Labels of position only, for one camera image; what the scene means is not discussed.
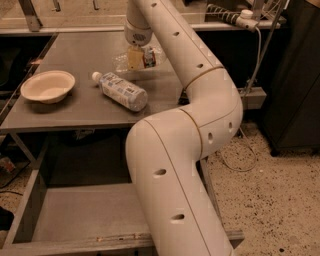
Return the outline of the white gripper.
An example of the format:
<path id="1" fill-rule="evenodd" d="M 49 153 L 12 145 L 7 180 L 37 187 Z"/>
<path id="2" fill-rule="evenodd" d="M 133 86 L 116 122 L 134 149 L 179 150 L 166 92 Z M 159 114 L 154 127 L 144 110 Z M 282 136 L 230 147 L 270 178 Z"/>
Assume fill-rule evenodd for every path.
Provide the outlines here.
<path id="1" fill-rule="evenodd" d="M 145 19 L 130 20 L 126 19 L 124 34 L 127 42 L 131 45 L 127 50 L 128 69 L 139 70 L 143 67 L 143 49 L 139 46 L 145 46 L 151 41 L 152 29 Z"/>

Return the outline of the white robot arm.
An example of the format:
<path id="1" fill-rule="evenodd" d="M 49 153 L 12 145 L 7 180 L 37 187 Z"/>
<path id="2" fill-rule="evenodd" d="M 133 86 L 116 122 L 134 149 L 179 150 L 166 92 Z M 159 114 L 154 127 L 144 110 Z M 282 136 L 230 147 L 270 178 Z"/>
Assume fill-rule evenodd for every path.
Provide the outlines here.
<path id="1" fill-rule="evenodd" d="M 153 31 L 189 102 L 138 121 L 126 140 L 133 184 L 159 256 L 235 256 L 196 163 L 227 144 L 243 105 L 221 62 L 170 0 L 128 0 L 130 32 Z"/>

